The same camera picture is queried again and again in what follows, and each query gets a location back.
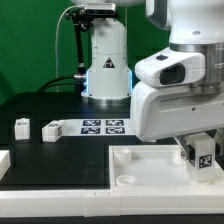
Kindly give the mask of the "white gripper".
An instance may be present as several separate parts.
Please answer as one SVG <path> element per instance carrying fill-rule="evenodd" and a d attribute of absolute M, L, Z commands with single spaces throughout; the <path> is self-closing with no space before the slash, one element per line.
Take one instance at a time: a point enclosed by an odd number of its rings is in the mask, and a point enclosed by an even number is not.
<path fill-rule="evenodd" d="M 142 141 L 175 137 L 181 157 L 189 159 L 187 135 L 220 128 L 214 139 L 224 154 L 224 93 L 191 95 L 188 86 L 153 88 L 139 82 L 132 92 L 130 122 Z"/>

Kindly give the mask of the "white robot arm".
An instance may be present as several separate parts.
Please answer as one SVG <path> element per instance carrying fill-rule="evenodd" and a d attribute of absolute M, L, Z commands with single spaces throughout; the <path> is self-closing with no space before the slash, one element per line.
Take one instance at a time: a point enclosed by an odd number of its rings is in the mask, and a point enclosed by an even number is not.
<path fill-rule="evenodd" d="M 169 46 L 135 66 L 130 120 L 142 141 L 175 137 L 188 159 L 213 157 L 224 127 L 224 0 L 146 0 Z"/>

